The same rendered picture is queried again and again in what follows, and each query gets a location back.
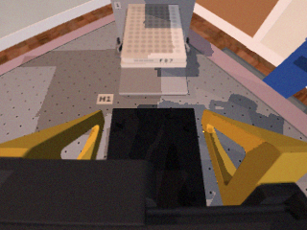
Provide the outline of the grey rack with shelves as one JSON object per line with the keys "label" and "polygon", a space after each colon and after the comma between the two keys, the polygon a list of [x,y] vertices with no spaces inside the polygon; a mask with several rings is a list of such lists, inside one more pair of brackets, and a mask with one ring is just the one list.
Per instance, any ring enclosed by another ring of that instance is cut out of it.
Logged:
{"label": "grey rack with shelves", "polygon": [[[196,0],[110,0],[120,38],[117,48],[122,53],[129,4],[178,4],[185,52],[189,27]],[[185,34],[185,35],[184,35]],[[122,40],[121,40],[122,37]],[[184,67],[122,67],[119,95],[187,95]]]}

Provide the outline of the beige well plate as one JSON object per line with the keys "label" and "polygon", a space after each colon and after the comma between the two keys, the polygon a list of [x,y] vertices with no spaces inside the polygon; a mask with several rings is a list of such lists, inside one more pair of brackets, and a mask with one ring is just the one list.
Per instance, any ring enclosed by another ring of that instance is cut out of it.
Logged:
{"label": "beige well plate", "polygon": [[178,4],[129,4],[122,67],[186,67]]}

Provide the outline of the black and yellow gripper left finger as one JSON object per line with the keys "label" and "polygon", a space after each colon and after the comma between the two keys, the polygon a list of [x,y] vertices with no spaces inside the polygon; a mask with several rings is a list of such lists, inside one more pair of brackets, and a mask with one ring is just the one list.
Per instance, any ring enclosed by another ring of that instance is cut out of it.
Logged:
{"label": "black and yellow gripper left finger", "polygon": [[96,159],[105,118],[102,110],[0,144],[0,156],[23,159],[61,159],[61,151],[91,128],[77,159]]}

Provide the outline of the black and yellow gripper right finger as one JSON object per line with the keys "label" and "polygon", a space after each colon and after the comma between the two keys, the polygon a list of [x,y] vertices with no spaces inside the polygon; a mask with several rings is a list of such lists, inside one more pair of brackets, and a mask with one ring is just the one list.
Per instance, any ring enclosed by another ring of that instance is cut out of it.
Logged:
{"label": "black and yellow gripper right finger", "polygon": [[[307,173],[307,142],[207,109],[201,125],[223,205],[241,205],[261,184],[296,183]],[[214,128],[245,149],[246,156],[238,169]]]}

